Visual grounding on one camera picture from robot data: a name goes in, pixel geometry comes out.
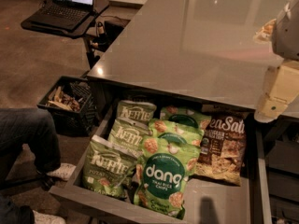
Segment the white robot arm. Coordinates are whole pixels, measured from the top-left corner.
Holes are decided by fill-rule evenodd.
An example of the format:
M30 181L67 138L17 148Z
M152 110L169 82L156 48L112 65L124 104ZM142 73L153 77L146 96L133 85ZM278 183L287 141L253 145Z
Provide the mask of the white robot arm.
M277 17L254 35L256 43L270 42L283 61L269 66L263 80L263 94L254 118L268 123L278 118L299 95L299 0L290 0Z

